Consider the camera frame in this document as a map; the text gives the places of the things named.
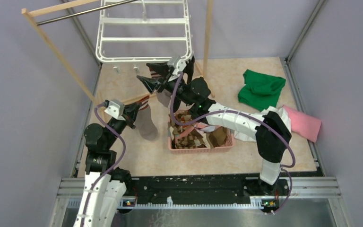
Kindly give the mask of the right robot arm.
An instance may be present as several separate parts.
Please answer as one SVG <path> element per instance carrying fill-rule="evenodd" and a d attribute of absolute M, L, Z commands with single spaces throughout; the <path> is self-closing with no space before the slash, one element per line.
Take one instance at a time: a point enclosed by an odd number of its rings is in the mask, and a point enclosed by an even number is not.
<path fill-rule="evenodd" d="M 211 91 L 203 77 L 190 83 L 183 80 L 183 72 L 174 66 L 147 64 L 158 73 L 157 77 L 137 76 L 150 93 L 168 91 L 171 101 L 190 106 L 193 122 L 222 126 L 242 133 L 257 143 L 262 157 L 258 188 L 264 195 L 271 195 L 277 189 L 281 161 L 285 150 L 290 149 L 291 132 L 276 109 L 267 109 L 260 114 L 249 114 L 224 106 L 209 98 Z"/>

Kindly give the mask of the white clip hanger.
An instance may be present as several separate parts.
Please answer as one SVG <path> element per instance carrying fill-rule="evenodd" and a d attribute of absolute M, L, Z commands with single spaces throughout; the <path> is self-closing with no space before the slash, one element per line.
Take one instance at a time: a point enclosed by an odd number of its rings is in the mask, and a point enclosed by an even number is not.
<path fill-rule="evenodd" d="M 165 62 L 193 57 L 186 0 L 103 0 L 95 55 L 102 63 Z"/>

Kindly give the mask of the grey orange striped sock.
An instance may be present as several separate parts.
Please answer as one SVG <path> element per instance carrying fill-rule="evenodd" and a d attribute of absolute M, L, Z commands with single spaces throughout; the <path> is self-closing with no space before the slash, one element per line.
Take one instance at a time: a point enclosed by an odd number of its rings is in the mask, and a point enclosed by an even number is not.
<path fill-rule="evenodd" d="M 152 69 L 149 69 L 149 70 L 150 70 L 151 78 L 157 79 L 157 78 L 161 77 L 161 75 L 159 73 L 155 72 L 154 70 L 152 70 Z M 169 104 L 170 104 L 170 101 L 171 101 L 171 95 L 172 94 L 167 90 L 164 90 L 161 93 L 156 92 L 156 97 L 157 97 L 158 101 L 164 107 L 169 107 Z"/>

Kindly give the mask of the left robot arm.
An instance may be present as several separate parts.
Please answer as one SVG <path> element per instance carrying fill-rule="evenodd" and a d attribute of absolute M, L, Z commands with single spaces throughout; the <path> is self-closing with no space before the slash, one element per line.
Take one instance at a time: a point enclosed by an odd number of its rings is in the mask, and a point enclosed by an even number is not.
<path fill-rule="evenodd" d="M 109 227 L 124 195 L 133 183 L 128 170 L 118 167 L 126 151 L 121 136 L 135 128 L 138 113 L 148 107 L 148 97 L 131 104 L 105 100 L 94 108 L 99 123 L 84 129 L 87 147 L 84 188 L 75 227 Z"/>

